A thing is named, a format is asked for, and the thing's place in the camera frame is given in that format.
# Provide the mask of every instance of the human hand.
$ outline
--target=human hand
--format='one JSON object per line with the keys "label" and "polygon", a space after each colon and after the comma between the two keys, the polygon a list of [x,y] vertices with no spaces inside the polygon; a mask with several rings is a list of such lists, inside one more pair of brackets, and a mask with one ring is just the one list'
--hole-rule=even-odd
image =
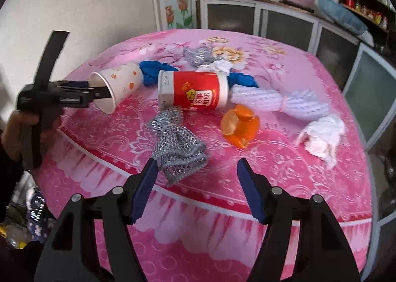
{"label": "human hand", "polygon": [[[7,125],[5,126],[5,130],[1,134],[1,144],[7,155],[14,161],[18,161],[21,157],[21,141],[20,141],[20,133],[22,125],[34,125],[39,121],[39,117],[32,113],[28,112],[20,112],[14,111]],[[52,137],[55,135],[56,129],[61,125],[61,117],[58,116],[53,124],[51,129],[46,130],[40,135],[40,142],[48,143],[51,141]]]}

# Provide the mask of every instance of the blue gripper pad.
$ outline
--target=blue gripper pad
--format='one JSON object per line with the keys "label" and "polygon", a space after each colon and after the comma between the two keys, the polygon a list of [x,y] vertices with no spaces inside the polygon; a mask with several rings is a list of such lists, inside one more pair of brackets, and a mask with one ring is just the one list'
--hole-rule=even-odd
{"label": "blue gripper pad", "polygon": [[142,217],[152,188],[157,179],[157,162],[154,159],[149,159],[149,161],[151,162],[147,163],[141,172],[141,174],[143,174],[143,178],[132,198],[132,210],[130,215],[132,223]]}
{"label": "blue gripper pad", "polygon": [[266,214],[264,210],[263,199],[257,190],[253,181],[253,176],[257,176],[250,168],[249,163],[245,158],[238,160],[237,174],[239,182],[245,193],[247,203],[249,204],[251,214],[257,218],[260,223],[264,223]]}

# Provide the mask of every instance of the green leaf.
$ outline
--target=green leaf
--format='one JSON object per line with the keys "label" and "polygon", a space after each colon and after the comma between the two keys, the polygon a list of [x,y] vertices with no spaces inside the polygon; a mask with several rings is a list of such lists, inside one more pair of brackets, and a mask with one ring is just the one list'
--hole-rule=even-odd
{"label": "green leaf", "polygon": [[193,17],[192,16],[189,16],[188,18],[186,18],[184,20],[184,26],[185,27],[189,27],[192,23],[193,23]]}

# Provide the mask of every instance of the table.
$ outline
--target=table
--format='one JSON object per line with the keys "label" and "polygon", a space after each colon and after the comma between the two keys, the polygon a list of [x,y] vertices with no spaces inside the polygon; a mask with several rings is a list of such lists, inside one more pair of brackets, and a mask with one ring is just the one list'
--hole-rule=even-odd
{"label": "table", "polygon": [[[260,113],[261,129],[246,150],[227,143],[220,131],[223,112],[188,112],[184,125],[207,144],[208,165],[177,185],[166,187],[159,173],[145,212],[129,227],[149,281],[245,281],[262,243],[265,227],[250,213],[236,176],[247,158],[255,173],[290,195],[322,195],[350,243],[359,269],[366,262],[371,232],[371,190],[366,155],[350,109],[333,79],[313,55],[272,40],[236,32],[170,30],[126,40],[73,71],[69,80],[87,80],[92,71],[152,59],[183,71],[193,68],[183,48],[208,44],[225,54],[236,71],[255,77],[260,87],[282,92],[312,89],[341,117],[346,134],[338,164],[328,170],[303,146],[297,133],[306,125],[285,114]],[[55,144],[34,173],[49,209],[58,216],[74,193],[99,196],[139,173],[156,136],[146,122],[158,113],[156,87],[142,86],[113,115],[94,104],[66,110]],[[282,278],[292,274],[299,222],[294,222]],[[102,224],[96,223],[100,263],[109,269]]]}

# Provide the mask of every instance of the red label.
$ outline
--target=red label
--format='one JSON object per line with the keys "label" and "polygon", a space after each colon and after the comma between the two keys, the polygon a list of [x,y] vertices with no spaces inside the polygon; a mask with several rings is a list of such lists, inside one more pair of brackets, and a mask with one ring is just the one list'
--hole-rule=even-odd
{"label": "red label", "polygon": [[219,79],[210,72],[174,72],[173,105],[183,110],[213,110],[219,102]]}

